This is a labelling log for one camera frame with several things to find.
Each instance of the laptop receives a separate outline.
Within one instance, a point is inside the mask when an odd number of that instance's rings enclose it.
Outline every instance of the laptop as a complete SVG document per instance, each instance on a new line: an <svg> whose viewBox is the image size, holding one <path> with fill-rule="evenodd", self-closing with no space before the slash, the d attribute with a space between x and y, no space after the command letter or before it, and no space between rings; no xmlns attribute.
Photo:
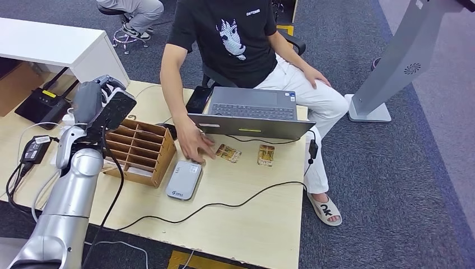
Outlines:
<svg viewBox="0 0 475 269"><path fill-rule="evenodd" d="M297 120L295 92L215 87L208 114L188 114L205 133L296 140L315 122Z"/></svg>

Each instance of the white power bank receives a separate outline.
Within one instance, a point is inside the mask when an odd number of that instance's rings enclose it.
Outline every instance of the white power bank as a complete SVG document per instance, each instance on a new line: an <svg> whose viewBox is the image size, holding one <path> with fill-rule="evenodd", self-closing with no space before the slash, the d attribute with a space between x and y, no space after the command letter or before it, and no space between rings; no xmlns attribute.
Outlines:
<svg viewBox="0 0 475 269"><path fill-rule="evenodd" d="M179 161L165 192L168 196L181 200L189 200L193 196L194 189L198 183L201 173L201 165L188 161Z"/></svg>

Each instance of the white slide sandal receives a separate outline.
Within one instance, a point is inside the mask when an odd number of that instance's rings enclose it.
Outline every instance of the white slide sandal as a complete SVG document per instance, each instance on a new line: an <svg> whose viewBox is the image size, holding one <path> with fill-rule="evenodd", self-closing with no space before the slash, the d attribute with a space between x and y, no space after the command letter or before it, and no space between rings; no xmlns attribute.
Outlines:
<svg viewBox="0 0 475 269"><path fill-rule="evenodd" d="M313 199L311 193L307 193L307 196L315 210L316 215L323 221L323 223L330 226L338 226L342 223L342 216L340 211L338 211L337 206L332 202L330 197L328 197L328 202L320 203ZM337 221L329 221L328 218L332 216L339 216Z"/></svg>

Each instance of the gold card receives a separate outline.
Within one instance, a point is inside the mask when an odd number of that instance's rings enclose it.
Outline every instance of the gold card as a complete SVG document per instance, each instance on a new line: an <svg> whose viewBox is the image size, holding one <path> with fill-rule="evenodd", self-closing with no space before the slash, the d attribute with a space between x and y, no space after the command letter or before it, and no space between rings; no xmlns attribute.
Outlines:
<svg viewBox="0 0 475 269"><path fill-rule="evenodd" d="M272 167L272 163L274 162L274 151L275 147L273 146L260 145L259 153L257 154L257 164Z"/></svg>
<svg viewBox="0 0 475 269"><path fill-rule="evenodd" d="M235 163L239 159L239 156L241 156L241 151L235 150L230 146L221 144L221 146L216 151L216 156Z"/></svg>

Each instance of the person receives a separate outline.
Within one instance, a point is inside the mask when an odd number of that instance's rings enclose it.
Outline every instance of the person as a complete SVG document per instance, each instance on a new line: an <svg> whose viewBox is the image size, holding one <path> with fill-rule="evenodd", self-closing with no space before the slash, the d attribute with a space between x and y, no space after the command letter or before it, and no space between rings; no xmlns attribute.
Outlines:
<svg viewBox="0 0 475 269"><path fill-rule="evenodd" d="M122 25L122 30L137 39L149 40L147 30L163 14L164 6L159 0L97 0L101 7L121 10L133 15L129 22Z"/></svg>
<svg viewBox="0 0 475 269"><path fill-rule="evenodd" d="M204 63L239 87L294 91L296 103L309 108L308 119L318 145L317 158L304 182L315 212L326 224L342 223L326 195L328 180L321 140L347 113L348 102L318 70L307 64L277 31L271 0L178 0L171 33L163 53L160 81L183 154L203 162L203 150L215 158L213 142L187 116L180 67L197 41ZM307 133L307 152L311 132Z"/></svg>

